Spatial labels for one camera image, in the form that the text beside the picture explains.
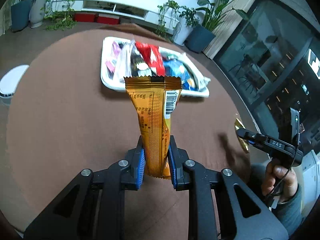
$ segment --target brown tablecloth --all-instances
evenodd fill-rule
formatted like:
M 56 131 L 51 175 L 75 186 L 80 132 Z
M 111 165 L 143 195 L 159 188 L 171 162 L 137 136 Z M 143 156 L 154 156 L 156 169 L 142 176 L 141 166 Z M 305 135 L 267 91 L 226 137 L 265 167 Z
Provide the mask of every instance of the brown tablecloth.
M 91 30 L 63 38 L 31 63 L 12 99 L 7 124 L 11 176 L 23 201 L 13 199 L 12 212 L 4 208 L 4 215 L 20 230 L 82 169 L 105 169 L 137 144 L 140 131 L 132 102 L 100 80 L 102 41 L 107 36 L 182 52 L 161 41 Z M 220 83 L 190 59 L 211 78 L 210 96 L 181 98 L 172 114 L 172 135 L 190 158 L 221 170 L 228 164 L 218 134 L 226 133 L 230 146 L 241 151 L 234 128 L 239 116 Z M 184 240 L 187 235 L 188 193 L 176 192 L 170 180 L 145 176 L 141 190 L 126 192 L 126 239 Z

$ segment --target white stool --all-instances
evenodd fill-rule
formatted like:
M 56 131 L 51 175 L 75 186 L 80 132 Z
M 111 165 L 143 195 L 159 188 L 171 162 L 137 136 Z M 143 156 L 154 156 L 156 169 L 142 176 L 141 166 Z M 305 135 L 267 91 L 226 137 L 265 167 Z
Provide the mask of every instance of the white stool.
M 5 105 L 10 105 L 11 98 L 14 95 L 23 74 L 29 65 L 20 65 L 3 76 L 0 80 L 0 98 Z

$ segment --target metal screw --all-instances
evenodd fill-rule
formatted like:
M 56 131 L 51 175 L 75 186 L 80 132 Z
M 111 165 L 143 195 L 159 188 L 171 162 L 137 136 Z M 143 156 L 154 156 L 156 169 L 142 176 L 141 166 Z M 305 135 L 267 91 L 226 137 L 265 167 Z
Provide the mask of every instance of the metal screw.
M 91 171 L 89 169 L 84 169 L 84 170 L 81 171 L 81 175 L 85 176 L 85 177 L 89 176 L 90 173 L 91 173 Z
M 128 165 L 128 161 L 127 161 L 127 160 L 121 160 L 121 161 L 118 162 L 118 164 L 119 164 L 119 166 L 121 166 L 121 167 L 125 167 L 125 166 Z
M 186 165 L 189 166 L 189 167 L 193 167 L 193 166 L 195 166 L 195 164 L 196 163 L 193 160 L 187 160 L 186 161 Z
M 232 170 L 230 170 L 230 169 L 224 169 L 224 170 L 223 170 L 223 174 L 229 177 L 229 176 L 232 175 Z

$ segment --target white tv stand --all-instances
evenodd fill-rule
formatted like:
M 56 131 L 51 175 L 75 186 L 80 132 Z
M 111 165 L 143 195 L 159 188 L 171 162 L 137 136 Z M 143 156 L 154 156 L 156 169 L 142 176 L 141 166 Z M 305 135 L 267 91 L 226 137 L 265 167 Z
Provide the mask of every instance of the white tv stand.
M 53 11 L 63 11 L 68 6 L 67 4 L 68 3 L 65 0 L 54 0 L 52 3 L 52 9 Z M 130 4 L 121 3 L 117 0 L 75 0 L 74 2 L 71 2 L 71 8 L 75 11 L 97 12 L 125 16 L 154 25 L 158 25 L 159 23 L 158 13 L 148 11 L 143 8 L 138 8 Z M 179 19 L 171 18 L 170 14 L 171 11 L 168 10 L 164 16 L 164 21 L 165 27 L 169 30 L 169 32 L 172 32 Z

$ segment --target red box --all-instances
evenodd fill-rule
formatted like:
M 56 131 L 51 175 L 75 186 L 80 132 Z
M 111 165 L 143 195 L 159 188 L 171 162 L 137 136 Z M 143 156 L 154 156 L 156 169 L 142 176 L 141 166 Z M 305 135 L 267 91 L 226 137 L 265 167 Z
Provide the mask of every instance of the red box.
M 98 16 L 97 13 L 75 13 L 74 20 L 76 22 L 89 22 L 94 23 L 96 17 Z
M 99 16 L 97 18 L 97 23 L 119 24 L 120 20 L 119 20 L 119 16 L 99 13 Z

